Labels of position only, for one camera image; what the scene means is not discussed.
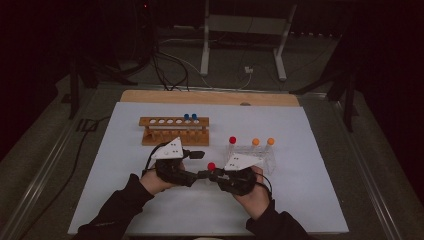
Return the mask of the person's left hand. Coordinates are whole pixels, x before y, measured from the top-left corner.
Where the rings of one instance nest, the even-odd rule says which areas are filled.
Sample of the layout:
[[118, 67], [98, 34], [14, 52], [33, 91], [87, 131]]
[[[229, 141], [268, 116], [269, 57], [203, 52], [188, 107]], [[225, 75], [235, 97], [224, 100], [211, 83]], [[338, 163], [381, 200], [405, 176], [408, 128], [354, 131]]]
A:
[[163, 181], [157, 176], [155, 170], [148, 170], [139, 180], [144, 188], [151, 194], [156, 195], [174, 187], [174, 184]]

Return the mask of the white table sheet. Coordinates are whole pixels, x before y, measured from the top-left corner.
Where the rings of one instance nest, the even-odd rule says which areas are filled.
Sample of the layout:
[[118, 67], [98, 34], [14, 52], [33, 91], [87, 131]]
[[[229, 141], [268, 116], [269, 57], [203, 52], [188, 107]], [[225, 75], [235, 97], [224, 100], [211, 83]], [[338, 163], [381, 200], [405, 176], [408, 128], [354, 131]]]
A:
[[[225, 164], [228, 140], [241, 146], [273, 138], [276, 167], [269, 180], [276, 207], [289, 212], [310, 233], [346, 233], [349, 228], [305, 111], [301, 107], [123, 103], [115, 105], [69, 231], [90, 222], [130, 174], [144, 168], [151, 147], [141, 143], [142, 117], [196, 114], [210, 120], [210, 144], [200, 160], [187, 159], [197, 172]], [[156, 195], [127, 229], [130, 235], [244, 235], [248, 216], [214, 183], [196, 181]]]

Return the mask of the black floor socket frame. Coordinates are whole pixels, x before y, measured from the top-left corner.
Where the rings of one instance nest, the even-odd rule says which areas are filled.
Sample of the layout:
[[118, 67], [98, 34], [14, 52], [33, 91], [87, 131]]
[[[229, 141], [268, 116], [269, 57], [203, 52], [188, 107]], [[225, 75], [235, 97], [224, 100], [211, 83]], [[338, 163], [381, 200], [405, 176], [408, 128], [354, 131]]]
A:
[[95, 132], [98, 128], [98, 121], [93, 119], [81, 119], [77, 125], [77, 132]]

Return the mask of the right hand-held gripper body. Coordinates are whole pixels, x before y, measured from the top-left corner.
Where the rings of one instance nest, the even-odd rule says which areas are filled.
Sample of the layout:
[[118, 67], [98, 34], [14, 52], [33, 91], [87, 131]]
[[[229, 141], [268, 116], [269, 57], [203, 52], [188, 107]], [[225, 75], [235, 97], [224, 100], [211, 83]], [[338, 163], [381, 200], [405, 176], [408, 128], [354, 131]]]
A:
[[256, 185], [256, 173], [252, 166], [261, 166], [263, 159], [257, 156], [233, 153], [223, 169], [217, 170], [217, 184], [222, 191], [244, 196]]

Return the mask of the grey metal stand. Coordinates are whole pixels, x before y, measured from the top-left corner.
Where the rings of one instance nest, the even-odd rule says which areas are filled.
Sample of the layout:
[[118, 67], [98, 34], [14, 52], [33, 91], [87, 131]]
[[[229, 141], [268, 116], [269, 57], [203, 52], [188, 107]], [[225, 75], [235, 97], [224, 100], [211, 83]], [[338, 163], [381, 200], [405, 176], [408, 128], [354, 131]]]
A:
[[204, 9], [204, 35], [203, 50], [200, 64], [200, 75], [207, 76], [209, 70], [211, 31], [231, 33], [253, 33], [277, 35], [280, 37], [279, 45], [273, 49], [273, 57], [280, 81], [287, 79], [287, 73], [283, 63], [283, 50], [288, 39], [297, 5], [290, 4], [288, 14], [284, 18], [247, 17], [232, 15], [217, 15], [210, 12], [210, 0], [205, 0]]

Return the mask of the clear acrylic test tube rack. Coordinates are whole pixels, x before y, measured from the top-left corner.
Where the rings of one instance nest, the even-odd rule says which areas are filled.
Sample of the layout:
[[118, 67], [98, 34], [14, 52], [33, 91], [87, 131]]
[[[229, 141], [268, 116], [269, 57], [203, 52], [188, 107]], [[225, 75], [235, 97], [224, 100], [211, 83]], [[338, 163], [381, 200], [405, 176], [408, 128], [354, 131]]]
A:
[[252, 166], [259, 167], [267, 175], [271, 175], [276, 167], [273, 150], [270, 158], [264, 153], [265, 147], [258, 146], [257, 153], [251, 154], [251, 146], [235, 146], [231, 156], [228, 155], [224, 169], [227, 171], [238, 171]]

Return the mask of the black tripod stand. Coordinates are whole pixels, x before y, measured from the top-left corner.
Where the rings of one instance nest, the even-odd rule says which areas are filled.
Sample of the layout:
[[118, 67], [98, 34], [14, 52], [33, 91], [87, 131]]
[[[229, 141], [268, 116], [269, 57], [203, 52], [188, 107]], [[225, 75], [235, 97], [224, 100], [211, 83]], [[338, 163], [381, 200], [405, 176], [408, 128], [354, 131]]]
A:
[[96, 77], [95, 72], [105, 74], [113, 81], [122, 85], [134, 86], [135, 82], [126, 79], [122, 74], [114, 72], [106, 65], [95, 60], [91, 56], [82, 52], [70, 52], [69, 53], [69, 77], [70, 77], [70, 92], [66, 94], [62, 101], [70, 104], [69, 118], [73, 119], [78, 110], [80, 109], [80, 86], [82, 82], [86, 88], [96, 88], [99, 84], [99, 80]]
[[332, 85], [326, 93], [326, 97], [332, 102], [339, 101], [341, 97], [344, 97], [343, 123], [349, 132], [353, 131], [354, 90], [360, 59], [360, 51], [356, 44], [357, 41], [352, 36], [347, 33], [343, 34], [319, 79], [291, 91], [291, 94], [304, 95], [331, 82]]

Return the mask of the person's right hand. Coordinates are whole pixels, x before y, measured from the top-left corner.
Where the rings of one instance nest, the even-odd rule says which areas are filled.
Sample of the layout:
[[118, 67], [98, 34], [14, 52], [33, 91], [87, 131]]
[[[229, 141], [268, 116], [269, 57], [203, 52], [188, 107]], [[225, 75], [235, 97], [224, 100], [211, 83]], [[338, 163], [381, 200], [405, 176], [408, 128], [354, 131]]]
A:
[[234, 198], [253, 220], [258, 220], [270, 204], [270, 197], [264, 184], [263, 170], [256, 166], [251, 169], [256, 177], [253, 190], [244, 196], [234, 195]]

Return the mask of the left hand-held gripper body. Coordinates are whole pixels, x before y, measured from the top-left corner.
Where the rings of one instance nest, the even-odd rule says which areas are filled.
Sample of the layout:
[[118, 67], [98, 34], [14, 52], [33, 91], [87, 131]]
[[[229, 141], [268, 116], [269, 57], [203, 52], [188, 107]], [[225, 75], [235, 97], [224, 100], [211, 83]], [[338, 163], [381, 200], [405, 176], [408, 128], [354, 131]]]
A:
[[191, 151], [183, 148], [179, 137], [161, 146], [152, 155], [157, 176], [167, 183], [191, 187], [196, 181], [196, 174], [182, 167], [182, 161], [190, 154]]

